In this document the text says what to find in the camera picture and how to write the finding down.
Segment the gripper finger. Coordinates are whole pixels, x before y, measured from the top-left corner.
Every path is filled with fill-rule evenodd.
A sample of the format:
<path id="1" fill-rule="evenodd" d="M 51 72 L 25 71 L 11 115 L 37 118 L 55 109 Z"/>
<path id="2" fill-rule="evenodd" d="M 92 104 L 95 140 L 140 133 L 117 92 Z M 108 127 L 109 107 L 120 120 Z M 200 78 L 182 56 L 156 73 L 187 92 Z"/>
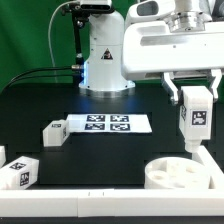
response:
<path id="1" fill-rule="evenodd" d="M 179 102 L 178 88 L 175 86 L 171 79 L 172 72 L 164 72 L 162 75 L 162 86 L 170 96 L 170 101 L 173 105 Z"/>
<path id="2" fill-rule="evenodd" d="M 219 98 L 218 95 L 218 87 L 222 80 L 223 74 L 221 69 L 212 69 L 208 76 L 208 82 L 209 82 L 209 91 L 213 95 L 213 101 L 216 102 Z"/>

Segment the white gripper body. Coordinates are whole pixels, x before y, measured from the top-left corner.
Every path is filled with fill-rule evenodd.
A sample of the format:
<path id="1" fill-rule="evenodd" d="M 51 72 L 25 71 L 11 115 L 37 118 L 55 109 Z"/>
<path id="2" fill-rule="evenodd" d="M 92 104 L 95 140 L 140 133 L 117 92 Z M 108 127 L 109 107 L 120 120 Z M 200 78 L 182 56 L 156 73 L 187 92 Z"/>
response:
<path id="1" fill-rule="evenodd" d="M 123 75 L 147 80 L 156 73 L 224 68 L 224 22 L 204 31 L 170 32 L 164 21 L 129 26 L 123 42 Z"/>

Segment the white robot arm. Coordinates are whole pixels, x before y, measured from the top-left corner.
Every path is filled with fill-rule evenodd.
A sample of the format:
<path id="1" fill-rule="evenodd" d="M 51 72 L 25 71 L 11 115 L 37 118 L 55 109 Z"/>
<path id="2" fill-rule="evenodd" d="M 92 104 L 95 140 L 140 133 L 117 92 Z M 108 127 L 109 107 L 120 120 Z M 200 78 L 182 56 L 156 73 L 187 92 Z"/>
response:
<path id="1" fill-rule="evenodd" d="M 125 17 L 112 0 L 81 0 L 90 14 L 90 55 L 81 86 L 104 94 L 129 90 L 137 80 L 160 79 L 179 101 L 175 79 L 224 73 L 224 22 L 212 18 L 216 0 L 137 0 Z"/>

